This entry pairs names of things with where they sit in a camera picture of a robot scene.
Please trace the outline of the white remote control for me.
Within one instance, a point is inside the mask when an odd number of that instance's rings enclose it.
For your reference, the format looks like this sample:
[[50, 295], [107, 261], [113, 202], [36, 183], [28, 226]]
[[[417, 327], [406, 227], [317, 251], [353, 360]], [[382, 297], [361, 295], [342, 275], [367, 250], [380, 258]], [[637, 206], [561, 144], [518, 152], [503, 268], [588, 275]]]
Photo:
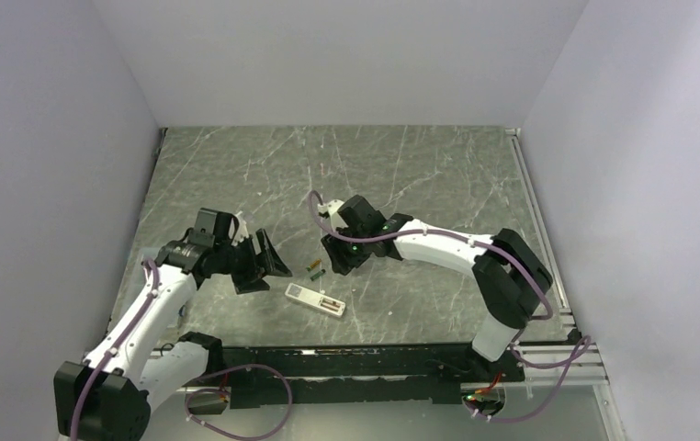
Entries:
[[335, 298], [303, 286], [289, 283], [285, 290], [285, 296], [289, 300], [313, 308], [316, 311], [340, 318], [344, 315], [345, 303]]

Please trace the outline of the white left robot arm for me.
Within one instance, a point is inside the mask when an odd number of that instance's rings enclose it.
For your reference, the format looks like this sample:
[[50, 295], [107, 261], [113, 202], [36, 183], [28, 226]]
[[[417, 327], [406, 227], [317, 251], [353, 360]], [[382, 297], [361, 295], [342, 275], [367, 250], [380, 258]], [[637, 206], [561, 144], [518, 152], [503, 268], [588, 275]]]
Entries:
[[188, 332], [166, 355], [152, 358], [179, 310], [215, 275], [238, 294], [268, 291], [267, 277], [291, 277], [263, 229], [215, 209], [198, 211], [193, 227], [142, 262], [139, 295], [107, 336], [80, 362], [64, 362], [53, 378], [61, 435], [71, 440], [139, 440], [152, 413], [182, 386], [210, 386], [232, 373], [222, 341]]

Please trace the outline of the green AAA battery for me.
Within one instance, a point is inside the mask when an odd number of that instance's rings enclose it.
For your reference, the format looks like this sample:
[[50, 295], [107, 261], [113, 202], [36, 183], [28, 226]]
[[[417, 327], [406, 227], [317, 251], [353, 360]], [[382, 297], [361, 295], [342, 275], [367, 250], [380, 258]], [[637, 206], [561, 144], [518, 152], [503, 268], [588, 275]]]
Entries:
[[321, 269], [318, 272], [316, 272], [315, 274], [310, 276], [310, 281], [318, 280], [319, 278], [323, 277], [325, 274], [326, 274], [326, 270]]

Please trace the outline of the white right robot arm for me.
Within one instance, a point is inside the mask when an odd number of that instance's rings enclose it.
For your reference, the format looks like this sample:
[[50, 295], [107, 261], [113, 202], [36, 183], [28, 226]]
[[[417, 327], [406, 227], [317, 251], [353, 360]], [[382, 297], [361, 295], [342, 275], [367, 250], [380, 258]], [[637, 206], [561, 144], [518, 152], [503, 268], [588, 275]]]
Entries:
[[[346, 276], [376, 256], [440, 266], [475, 280], [488, 312], [466, 359], [478, 381], [501, 371], [502, 355], [531, 321], [553, 314], [547, 299], [553, 276], [518, 232], [469, 234], [406, 214], [387, 217], [360, 195], [326, 202], [312, 190], [307, 204], [336, 274]], [[539, 307], [545, 309], [541, 315]]]

